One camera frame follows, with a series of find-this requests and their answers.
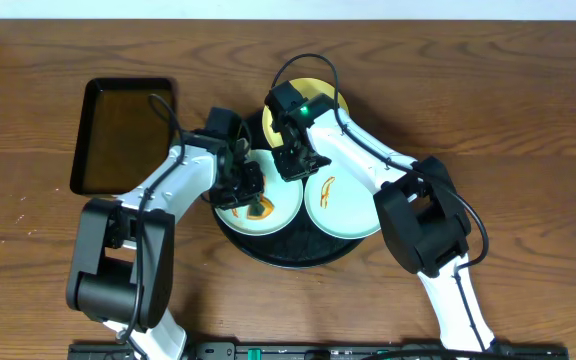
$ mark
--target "wood grain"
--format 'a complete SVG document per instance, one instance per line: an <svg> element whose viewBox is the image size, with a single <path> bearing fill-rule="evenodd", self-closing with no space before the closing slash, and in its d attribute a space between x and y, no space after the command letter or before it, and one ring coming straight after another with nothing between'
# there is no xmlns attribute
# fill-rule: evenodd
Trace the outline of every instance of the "wood grain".
<svg viewBox="0 0 576 360"><path fill-rule="evenodd" d="M488 325L576 359L576 23L0 21L0 359L63 359L111 340L64 300L86 199L68 181L86 82L168 76L182 125L243 115L301 52L340 72L353 118L393 148L445 161L491 234L472 270ZM315 61L288 77L330 80ZM476 234L469 237L480 249ZM170 308L193 333L241 341L436 339L423 287L381 236L330 265L260 264L194 204L175 239Z"/></svg>

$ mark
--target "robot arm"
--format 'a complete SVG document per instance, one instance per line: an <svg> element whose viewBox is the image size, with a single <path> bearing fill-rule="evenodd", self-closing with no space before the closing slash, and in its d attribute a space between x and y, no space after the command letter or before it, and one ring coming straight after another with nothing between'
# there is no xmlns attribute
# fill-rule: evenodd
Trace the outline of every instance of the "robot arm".
<svg viewBox="0 0 576 360"><path fill-rule="evenodd" d="M182 145L173 146L141 185L115 201L92 199L82 211L66 300L71 309L120 333L128 328L136 306L139 270L107 252L136 248L139 205L145 190L152 190L142 215L141 305L129 339L139 349L137 354L150 359L181 358L186 333L167 306L174 229L186 210L205 191L211 192L212 204L223 209L259 201L263 174L258 163L246 161L247 145L237 140L240 126L235 113L213 108L206 128L184 133Z"/></svg>
<svg viewBox="0 0 576 360"><path fill-rule="evenodd" d="M481 315L468 269L459 274L472 323L453 277L455 267L468 261L465 237L470 224L463 207L445 194L444 188L388 167L346 132L394 163L433 175L454 190L445 167L435 158L418 163L397 153L338 109L342 129L332 99L326 95L305 99L285 82L270 91L266 104L276 119L273 129L282 135L283 145L273 149L282 177L287 181L303 178L331 162L352 174L374 196L389 250L407 271L421 279L439 320L443 345L454 350L488 349L494 335ZM418 197L428 197L429 205L414 210L410 203Z"/></svg>

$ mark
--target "round black base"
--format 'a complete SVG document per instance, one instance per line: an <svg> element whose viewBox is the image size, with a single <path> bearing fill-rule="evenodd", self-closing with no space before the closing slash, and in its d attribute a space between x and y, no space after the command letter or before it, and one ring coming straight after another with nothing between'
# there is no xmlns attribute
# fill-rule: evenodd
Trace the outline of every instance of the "round black base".
<svg viewBox="0 0 576 360"><path fill-rule="evenodd" d="M270 150L261 126L262 112L248 118L252 148ZM327 264L348 254L363 238L344 240L330 236L315 225L302 202L295 218L283 229L264 236L249 236L232 230L213 209L217 225L226 237L250 257L283 268L303 269Z"/></svg>

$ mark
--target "black cable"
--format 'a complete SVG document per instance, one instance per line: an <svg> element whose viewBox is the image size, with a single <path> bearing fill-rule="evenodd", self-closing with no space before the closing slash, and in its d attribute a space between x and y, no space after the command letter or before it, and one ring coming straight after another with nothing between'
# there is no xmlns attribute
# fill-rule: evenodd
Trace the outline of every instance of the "black cable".
<svg viewBox="0 0 576 360"><path fill-rule="evenodd" d="M168 118L166 118L163 114L161 114L159 112L159 110L155 106L155 103L154 103L155 100L157 100L161 105L164 106L164 108L168 112L168 115L169 115ZM136 282L137 290L135 292L135 302L133 305L132 315L130 316L130 321L128 322L128 327L125 330L122 330L117 334L118 335L117 342L119 342L120 344L125 344L126 341L128 341L128 342L131 341L130 340L130 334L132 333L132 331L137 326L137 323L139 322L139 313L141 310L141 300L143 297L142 293L143 293L143 272L144 272L142 237L145 237L146 241L148 240L148 235L146 234L146 231L144 228L144 218L143 218L144 211L146 208L146 203L150 200L150 197L154 193L157 186L159 186L159 184L161 184L161 182L164 181L164 179L166 179L166 177L171 172L173 172L179 165L182 164L182 162L184 160L185 153L186 153L186 147L185 147L184 142L183 142L183 129L181 128L181 125L179 124L179 120L177 119L177 115L175 114L174 110L170 107L170 105L168 105L166 100L164 100L161 96L159 96L157 94L150 94L148 96L148 104L153 109L153 111L157 114L157 116L159 116L160 118L162 118L165 121L168 121L171 124L171 126L173 126L174 129L177 131L177 133L179 134L179 141L181 143L180 144L181 150L180 150L180 154L177 157L177 159L175 160L175 162L170 167L168 167L168 169L166 169L157 179L155 179L155 181L153 181L153 183L149 187L144 189L143 196L141 198L141 201L139 202L139 208L137 210L137 219L136 219L136 231L135 231L135 245L137 248L136 249L136 251L137 251L137 255L136 255L137 271L136 271L135 282Z"/></svg>
<svg viewBox="0 0 576 360"><path fill-rule="evenodd" d="M140 348L139 345L137 345L134 341L132 341L132 339L128 338L128 344L137 354L139 354L139 356L141 357L140 360L148 360L148 354L146 354L146 352L143 351L143 349Z"/></svg>
<svg viewBox="0 0 576 360"><path fill-rule="evenodd" d="M334 96L333 96L333 107L334 107L333 112L335 114L335 119L337 120L337 124L341 128L341 131L343 134L347 135L351 140L353 140L362 149L366 150L368 153L370 153L371 155L373 155L374 157L376 157L380 161L384 162L387 166L395 168L399 171L403 171L407 174L414 175L418 179L420 179L424 182L427 182L427 183L432 183L433 185L444 190L446 193L450 194L450 196L455 198L466 209L466 211L470 214L470 216L472 217L475 224L477 224L477 227L479 228L479 232L481 233L481 240L483 242L483 247L482 247L481 253L479 254L479 256L477 258L470 260L465 264L461 264L459 266L456 266L453 277L455 278L455 281L457 282L457 286L460 289L461 300L462 300L464 307L466 309L466 313L468 314L468 319L470 320L470 326L473 329L475 336L477 337L477 341L479 342L481 350L485 351L486 348L483 345L483 342L481 340L481 336L479 335L479 332L477 331L477 327L475 325L475 322L472 318L472 314L470 312L470 307L468 306L468 301L467 301L466 296L463 292L463 287L461 284L461 277L458 274L459 270L479 264L488 255L488 248L489 248L490 239L488 238L488 233L486 231L486 227L484 226L483 221L481 220L481 218L479 217L479 215L477 214L475 209L472 206L470 206L470 204L468 204L468 202L464 198L462 198L459 194L457 194L456 191L454 191L450 186L445 184L443 181L441 181L440 179L437 179L433 176L430 176L430 175L424 174L422 172L419 172L417 170L414 170L412 168L408 168L404 165L400 165L400 164L393 162L386 155L381 154L379 151L368 146L366 143L361 141L355 134L353 134L351 131L348 131L348 124L343 123L341 121L341 117L339 116L339 77L337 75L337 69L335 68L335 65L330 60L328 60L328 58L326 58L325 56L319 55L319 54L313 54L313 53L305 53L305 54L300 54L300 55L297 55L297 56L291 58L281 67L281 69L279 69L279 71L277 72L277 75L275 75L275 78L272 81L271 88L275 87L275 85L277 84L277 80L279 80L279 77L281 76L281 74L284 72L284 70L286 70L286 68L290 64L292 64L296 60L299 60L299 59L305 58L305 57L312 57L312 58L317 58L317 59L323 60L326 64L328 64L328 66L332 70L334 81L335 81Z"/></svg>
<svg viewBox="0 0 576 360"><path fill-rule="evenodd" d="M476 351L447 350L447 349L416 349L416 350L396 350L385 353L367 356L361 360L387 360L400 358L420 358L420 357L441 357L445 358L468 358L476 360L529 360L525 357L514 355L501 355L493 353L480 353Z"/></svg>

